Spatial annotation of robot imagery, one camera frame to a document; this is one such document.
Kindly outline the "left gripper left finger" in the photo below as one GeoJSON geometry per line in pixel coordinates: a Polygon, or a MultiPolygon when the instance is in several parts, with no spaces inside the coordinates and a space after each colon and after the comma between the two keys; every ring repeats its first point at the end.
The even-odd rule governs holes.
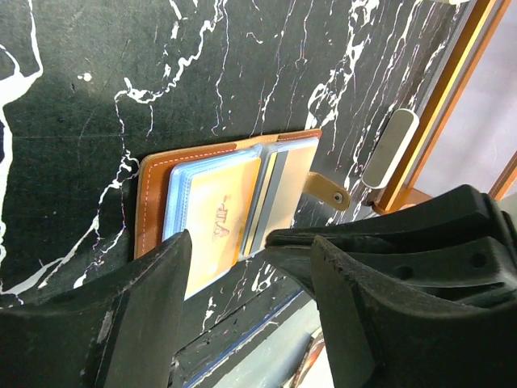
{"type": "Polygon", "coordinates": [[[166,387],[191,236],[40,304],[1,312],[3,387],[166,387]]]}

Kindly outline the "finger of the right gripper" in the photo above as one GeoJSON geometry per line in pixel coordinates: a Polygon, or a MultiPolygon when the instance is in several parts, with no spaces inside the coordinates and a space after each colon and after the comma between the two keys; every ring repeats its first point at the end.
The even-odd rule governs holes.
{"type": "Polygon", "coordinates": [[[442,298],[516,293],[515,227],[493,199],[469,185],[380,217],[271,232],[263,260],[310,295],[315,294],[310,247],[316,237],[378,272],[442,298]]]}

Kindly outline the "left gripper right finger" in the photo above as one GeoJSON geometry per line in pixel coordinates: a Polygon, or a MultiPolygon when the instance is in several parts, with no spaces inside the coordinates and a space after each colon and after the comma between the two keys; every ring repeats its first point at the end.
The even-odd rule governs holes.
{"type": "Polygon", "coordinates": [[[335,386],[515,386],[515,302],[483,309],[431,296],[322,237],[310,261],[335,386]]]}

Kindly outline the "gold credit card black stripe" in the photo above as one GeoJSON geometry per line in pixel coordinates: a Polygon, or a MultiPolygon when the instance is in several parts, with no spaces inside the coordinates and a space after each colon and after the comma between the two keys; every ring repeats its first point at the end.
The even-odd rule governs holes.
{"type": "Polygon", "coordinates": [[[192,178],[185,225],[192,242],[185,298],[237,262],[260,167],[259,157],[250,158],[192,178]]]}

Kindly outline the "brown leather card holder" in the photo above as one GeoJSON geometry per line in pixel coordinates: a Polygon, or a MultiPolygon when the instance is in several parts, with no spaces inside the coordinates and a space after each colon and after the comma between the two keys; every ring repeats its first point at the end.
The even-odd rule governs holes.
{"type": "Polygon", "coordinates": [[[145,157],[135,256],[187,230],[192,253],[185,296],[192,297],[262,250],[270,232],[290,227],[302,194],[346,210],[346,189],[310,170],[321,134],[261,135],[145,157]]]}

